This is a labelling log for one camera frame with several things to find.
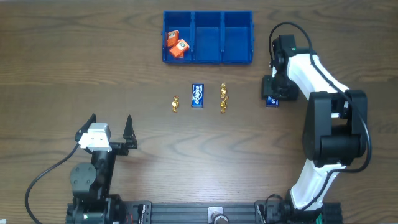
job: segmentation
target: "blue bin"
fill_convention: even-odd
[[[249,64],[253,60],[252,11],[164,11],[162,58],[165,63]],[[178,30],[190,49],[173,58],[166,33]]]

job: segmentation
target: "gold candy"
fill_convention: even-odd
[[[220,106],[221,106],[221,113],[225,113],[225,109],[228,106],[226,103],[226,100],[228,100],[228,96],[225,96],[225,98],[223,99],[223,101],[221,102]]]
[[[180,98],[178,96],[174,96],[174,101],[172,103],[173,106],[173,112],[176,113],[177,112],[177,108],[180,106],[180,103],[178,102]]]
[[[221,84],[221,98],[224,98],[226,95],[226,86],[225,83]]]

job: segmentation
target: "wood surface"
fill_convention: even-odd
[[[253,10],[252,65],[166,65],[163,10]],[[341,202],[345,223],[398,222],[398,2],[386,1],[34,1],[0,2],[0,219],[32,223],[30,182],[64,158],[92,113],[121,141],[131,114],[138,150],[118,157],[111,193],[152,202],[254,202],[284,195],[305,162],[307,100],[265,108],[267,40],[294,21],[341,83],[366,92],[370,166],[340,174],[325,201]],[[295,34],[293,27],[275,32]],[[220,114],[220,84],[229,101]],[[190,107],[192,83],[205,108]],[[172,113],[173,96],[180,96]],[[69,173],[89,162],[78,151],[42,178],[30,206],[43,223],[64,223]],[[360,166],[355,160],[350,168]]]

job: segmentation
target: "wire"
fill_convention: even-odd
[[[65,158],[63,158],[61,161],[57,162],[56,164],[54,164],[52,167],[49,167],[47,170],[45,170],[43,173],[41,173],[40,175],[38,175],[33,181],[32,183],[30,183],[29,187],[26,190],[26,194],[25,194],[25,207],[27,210],[27,213],[30,215],[30,217],[33,219],[33,221],[35,221],[35,223],[37,224],[42,224],[36,217],[35,215],[32,213],[32,210],[29,207],[29,194],[30,194],[30,190],[32,190],[32,187],[36,184],[36,182],[38,180],[40,180],[40,178],[42,178],[45,174],[49,173],[51,170],[53,170],[54,168],[58,167],[59,165],[63,164],[65,161],[67,161],[77,150],[79,144],[77,143],[76,146],[72,149],[72,152],[69,153],[69,155],[67,155]]]
[[[316,202],[318,200],[318,198],[322,195],[323,191],[326,189],[326,186],[328,185],[329,179],[332,175],[332,173],[334,172],[344,172],[344,173],[358,173],[361,172],[363,170],[365,170],[365,168],[367,168],[367,166],[370,163],[371,157],[372,157],[372,143],[371,143],[371,137],[369,135],[369,130],[368,130],[368,126],[366,125],[365,120],[363,119],[362,114],[360,113],[358,107],[352,102],[352,100],[343,93],[343,91],[341,91],[339,88],[337,88],[337,86],[335,86],[335,84],[329,80],[325,74],[323,74],[323,72],[317,67],[317,65],[315,65],[315,62],[313,60],[313,48],[312,48],[312,43],[310,40],[310,37],[308,36],[308,34],[306,33],[306,31],[300,27],[299,25],[295,24],[294,22],[281,22],[280,24],[277,24],[271,31],[271,33],[269,34],[269,39],[268,39],[268,48],[269,48],[269,55],[271,56],[271,66],[274,66],[274,58],[272,56],[272,50],[271,50],[271,38],[272,38],[272,34],[274,33],[274,31],[276,30],[276,28],[282,26],[282,25],[292,25],[296,28],[298,28],[305,36],[305,38],[307,39],[308,42],[308,48],[310,49],[310,61],[311,61],[311,65],[314,67],[314,69],[321,75],[321,77],[327,82],[329,83],[329,85],[334,88],[339,94],[341,94],[343,96],[343,98],[349,103],[349,105],[351,105],[351,109],[354,110],[355,112],[357,112],[359,120],[364,128],[364,133],[366,136],[366,142],[368,145],[368,151],[366,153],[366,159],[365,162],[363,163],[363,165],[357,169],[333,169],[331,171],[329,171],[329,173],[326,176],[325,182],[322,185],[321,190],[319,191],[319,193],[317,194],[317,196],[315,196],[306,206],[304,206],[303,208],[300,209],[301,212],[305,211],[307,208],[309,208],[314,202]]]

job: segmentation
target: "package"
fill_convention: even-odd
[[[178,30],[167,33],[167,47],[174,47],[178,42],[180,32]]]
[[[180,56],[188,49],[189,45],[183,39],[181,39],[177,42],[176,46],[170,48],[169,52],[174,58],[180,58]]]

